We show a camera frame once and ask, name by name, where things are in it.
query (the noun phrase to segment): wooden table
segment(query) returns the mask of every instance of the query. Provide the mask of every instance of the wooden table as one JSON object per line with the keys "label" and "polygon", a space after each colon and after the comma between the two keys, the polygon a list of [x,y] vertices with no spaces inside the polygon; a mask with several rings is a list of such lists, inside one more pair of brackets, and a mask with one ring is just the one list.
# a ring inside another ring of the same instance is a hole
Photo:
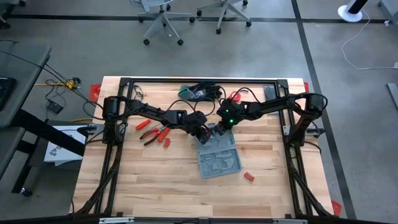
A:
{"label": "wooden table", "polygon": [[[98,103],[107,96],[117,95],[120,77],[104,77]],[[301,78],[290,78],[291,93],[304,92]],[[135,83],[144,91],[144,101],[163,108],[178,99],[181,83]],[[229,95],[243,85],[222,84]],[[245,84],[253,90],[260,101],[265,100],[263,85]],[[242,93],[242,100],[254,101],[251,94]],[[201,102],[197,110],[209,113],[213,103]],[[173,109],[192,109],[178,102]],[[209,123],[217,123],[220,117],[216,110],[208,116]],[[101,117],[97,107],[95,116]],[[236,148],[239,151],[243,170],[237,174],[202,179],[197,164],[194,138],[181,130],[172,130],[168,137],[171,145],[165,149],[158,142],[144,147],[135,126],[145,118],[131,116],[128,119],[126,140],[116,187],[113,214],[123,212],[134,217],[255,217],[281,218],[286,213],[294,214],[292,196],[286,168],[279,117],[267,114],[257,121],[242,121],[233,128]],[[314,138],[307,141],[316,143]],[[97,188],[106,145],[94,142],[86,147],[73,200],[78,210]],[[306,144],[302,149],[303,163],[308,186],[329,211],[333,212],[328,185],[323,171],[319,150]],[[243,174],[250,172],[255,181],[250,183]],[[300,205],[304,202],[297,186]],[[105,191],[103,206],[106,206],[108,191]]]}

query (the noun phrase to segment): gray floor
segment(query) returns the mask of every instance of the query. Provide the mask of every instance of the gray floor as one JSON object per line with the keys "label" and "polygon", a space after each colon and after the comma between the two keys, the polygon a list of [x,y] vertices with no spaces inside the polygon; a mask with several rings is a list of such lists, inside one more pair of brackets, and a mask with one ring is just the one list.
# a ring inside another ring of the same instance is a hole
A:
{"label": "gray floor", "polygon": [[[175,0],[172,10],[196,13],[196,7],[213,0]],[[336,19],[345,0],[298,0],[301,16],[307,19]],[[369,1],[366,12],[373,19],[384,16]],[[290,0],[250,0],[244,10],[251,17],[294,18]],[[135,16],[139,6],[128,0],[35,0],[14,14]],[[218,16],[217,10],[203,16]],[[232,12],[228,17],[235,17]],[[159,29],[142,44],[151,22],[66,21],[10,19],[12,28],[0,30],[0,39],[13,39],[53,48],[50,65],[67,77],[83,80],[82,93],[100,83],[105,75],[193,76],[193,77],[301,77],[311,78],[296,23],[224,22],[222,35],[215,34],[215,22],[173,22],[184,40],[176,44],[169,31]],[[328,114],[358,219],[398,222],[398,174],[395,158],[398,145],[398,111],[385,86],[398,82],[398,70],[358,71],[341,54],[343,43],[358,33],[363,24],[304,24],[308,44],[322,93],[329,98]],[[345,48],[357,67],[393,66],[398,61],[398,30],[370,24]],[[41,74],[38,82],[51,78]],[[24,108],[45,118],[46,88],[34,88]],[[83,101],[66,92],[68,106],[50,118],[84,118]],[[325,137],[320,139],[322,159],[332,199],[342,202]],[[0,218],[39,217],[68,212],[77,174],[65,170],[40,172],[35,196],[21,198],[9,189],[21,168],[23,155],[16,154],[7,175],[0,182]]]}

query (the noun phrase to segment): pliers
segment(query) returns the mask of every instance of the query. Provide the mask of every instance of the pliers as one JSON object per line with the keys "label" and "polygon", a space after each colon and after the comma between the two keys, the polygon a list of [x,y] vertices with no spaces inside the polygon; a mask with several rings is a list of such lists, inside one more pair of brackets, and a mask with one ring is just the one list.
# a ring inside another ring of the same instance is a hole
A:
{"label": "pliers", "polygon": [[151,130],[145,132],[139,139],[144,139],[148,135],[155,133],[155,136],[152,139],[150,139],[149,141],[144,143],[144,146],[147,146],[150,143],[154,142],[158,137],[159,137],[158,142],[162,142],[164,137],[166,137],[166,135],[169,133],[169,131],[170,131],[170,128],[168,128],[166,126],[160,128],[160,129],[154,128],[154,129],[151,129]]}

